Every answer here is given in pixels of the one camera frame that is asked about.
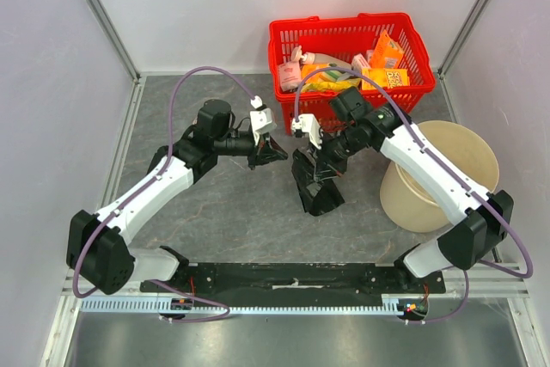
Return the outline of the black trash bag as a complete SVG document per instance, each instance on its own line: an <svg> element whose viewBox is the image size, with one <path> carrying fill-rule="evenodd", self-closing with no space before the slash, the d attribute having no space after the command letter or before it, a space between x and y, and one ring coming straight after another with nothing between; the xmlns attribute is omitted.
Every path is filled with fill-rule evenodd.
<svg viewBox="0 0 550 367"><path fill-rule="evenodd" d="M288 153L279 144L277 145L279 161L287 160ZM308 214L318 217L335 210L344 204L345 200L332 178L314 177L314 168L314 163L303 152L294 150L291 173L296 183L302 207Z"/></svg>

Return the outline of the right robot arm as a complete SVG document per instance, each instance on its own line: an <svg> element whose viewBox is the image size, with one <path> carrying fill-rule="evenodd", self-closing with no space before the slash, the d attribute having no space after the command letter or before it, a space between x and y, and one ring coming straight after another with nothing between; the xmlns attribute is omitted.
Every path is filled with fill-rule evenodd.
<svg viewBox="0 0 550 367"><path fill-rule="evenodd" d="M372 148L409 173L452 225L437 239L403 255L403 266L393 273L400 291L416 291L426 276L449 266L470 269L507 236L511 196L505 191L491 193L464 174L394 102L373 108L357 89L348 88L330 106L344 124L334 136L322 132L315 116L300 117L315 149L316 181L342 175L350 156Z"/></svg>

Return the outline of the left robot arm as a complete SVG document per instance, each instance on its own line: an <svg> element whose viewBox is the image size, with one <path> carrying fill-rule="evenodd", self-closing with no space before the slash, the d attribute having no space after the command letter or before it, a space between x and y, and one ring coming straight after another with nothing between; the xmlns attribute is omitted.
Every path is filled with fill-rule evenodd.
<svg viewBox="0 0 550 367"><path fill-rule="evenodd" d="M287 154L271 138L272 110L254 98L246 131L233 129L226 101L208 100L196 121L175 143L155 153L148 174L129 192L95 213L79 211L70 220L66 263L76 278L111 295L129 281L159 279L169 291L186 288L187 259L170 247L131 248L132 239L172 198L196 184L221 156L244 156L256 168Z"/></svg>

